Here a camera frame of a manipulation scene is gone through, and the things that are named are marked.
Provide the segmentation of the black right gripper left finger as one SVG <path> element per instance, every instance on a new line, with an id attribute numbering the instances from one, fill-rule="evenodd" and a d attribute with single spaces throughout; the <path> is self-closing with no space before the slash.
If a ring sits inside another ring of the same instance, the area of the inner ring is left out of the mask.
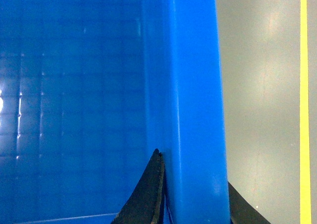
<path id="1" fill-rule="evenodd" d="M 162 224 L 164 218 L 165 163 L 155 149 L 131 196 L 113 224 Z"/>

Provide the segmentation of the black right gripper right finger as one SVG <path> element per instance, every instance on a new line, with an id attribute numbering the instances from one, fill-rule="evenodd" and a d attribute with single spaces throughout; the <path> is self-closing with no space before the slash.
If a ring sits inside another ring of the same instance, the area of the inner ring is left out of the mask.
<path id="1" fill-rule="evenodd" d="M 228 182 L 228 189 L 232 224 L 270 224 L 239 194 L 230 182 Z"/>

